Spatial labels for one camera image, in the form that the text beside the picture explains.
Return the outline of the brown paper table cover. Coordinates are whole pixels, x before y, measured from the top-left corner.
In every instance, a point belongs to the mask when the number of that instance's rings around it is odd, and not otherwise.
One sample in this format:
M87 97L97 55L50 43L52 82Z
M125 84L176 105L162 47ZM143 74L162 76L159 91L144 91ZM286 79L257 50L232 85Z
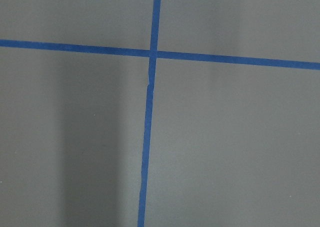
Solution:
M0 0L3 227L317 227L320 0Z

